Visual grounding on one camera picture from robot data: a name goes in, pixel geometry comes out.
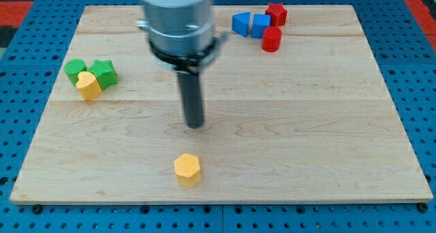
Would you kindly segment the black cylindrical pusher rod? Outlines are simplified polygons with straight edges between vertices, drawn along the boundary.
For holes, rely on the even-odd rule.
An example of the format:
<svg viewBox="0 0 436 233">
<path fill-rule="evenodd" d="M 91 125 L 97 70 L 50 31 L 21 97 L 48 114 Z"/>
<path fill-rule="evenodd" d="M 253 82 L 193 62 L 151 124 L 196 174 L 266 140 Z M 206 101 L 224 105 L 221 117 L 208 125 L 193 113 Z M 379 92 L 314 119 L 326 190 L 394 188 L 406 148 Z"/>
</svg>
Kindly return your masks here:
<svg viewBox="0 0 436 233">
<path fill-rule="evenodd" d="M 178 73 L 185 124 L 196 129 L 203 125 L 204 112 L 200 76 L 198 74 Z"/>
</svg>

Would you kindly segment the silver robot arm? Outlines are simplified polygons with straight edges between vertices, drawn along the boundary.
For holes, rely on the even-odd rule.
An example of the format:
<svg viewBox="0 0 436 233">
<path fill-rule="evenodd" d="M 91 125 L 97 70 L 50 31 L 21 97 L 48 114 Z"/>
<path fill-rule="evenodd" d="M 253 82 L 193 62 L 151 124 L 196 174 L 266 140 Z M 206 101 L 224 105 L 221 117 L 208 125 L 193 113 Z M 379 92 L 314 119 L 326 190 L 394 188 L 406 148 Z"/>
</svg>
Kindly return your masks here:
<svg viewBox="0 0 436 233">
<path fill-rule="evenodd" d="M 185 124 L 204 124 L 200 74 L 219 56 L 227 33 L 217 34 L 212 0 L 140 0 L 145 18 L 136 26 L 147 32 L 151 52 L 176 73 Z"/>
</svg>

